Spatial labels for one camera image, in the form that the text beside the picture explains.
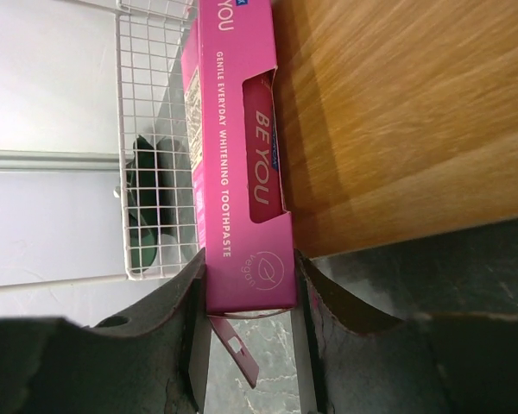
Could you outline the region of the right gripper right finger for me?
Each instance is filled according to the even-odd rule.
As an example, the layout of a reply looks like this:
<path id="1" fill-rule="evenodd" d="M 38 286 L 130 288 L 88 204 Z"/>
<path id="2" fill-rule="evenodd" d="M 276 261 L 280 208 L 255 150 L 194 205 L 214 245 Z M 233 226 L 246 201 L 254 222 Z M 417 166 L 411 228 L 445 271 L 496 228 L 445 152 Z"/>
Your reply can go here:
<path id="1" fill-rule="evenodd" d="M 305 413 L 518 413 L 518 313 L 392 316 L 295 256 Z"/>

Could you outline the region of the pink box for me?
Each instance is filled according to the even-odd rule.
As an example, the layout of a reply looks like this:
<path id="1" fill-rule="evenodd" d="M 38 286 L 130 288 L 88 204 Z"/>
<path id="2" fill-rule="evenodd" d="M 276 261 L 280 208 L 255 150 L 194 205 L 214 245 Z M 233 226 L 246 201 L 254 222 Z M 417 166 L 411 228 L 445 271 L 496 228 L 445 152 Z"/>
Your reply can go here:
<path id="1" fill-rule="evenodd" d="M 292 219 L 281 190 L 273 83 L 278 68 L 268 1 L 199 4 L 202 209 L 212 327 L 251 386 L 259 367 L 232 327 L 296 303 Z"/>
<path id="2" fill-rule="evenodd" d="M 182 50 L 181 69 L 186 112 L 186 132 L 189 143 L 193 178 L 193 199 L 200 248 L 205 246 L 205 202 L 202 135 L 202 94 L 199 73 L 199 20 L 190 27 Z"/>

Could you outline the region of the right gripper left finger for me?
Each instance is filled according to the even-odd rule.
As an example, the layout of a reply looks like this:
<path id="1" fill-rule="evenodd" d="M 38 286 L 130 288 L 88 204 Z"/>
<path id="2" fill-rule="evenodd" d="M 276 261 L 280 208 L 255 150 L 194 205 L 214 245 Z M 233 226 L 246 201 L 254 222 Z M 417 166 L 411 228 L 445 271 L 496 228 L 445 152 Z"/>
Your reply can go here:
<path id="1" fill-rule="evenodd" d="M 200 413 L 211 327 L 205 256 L 93 327 L 0 318 L 0 413 Z"/>

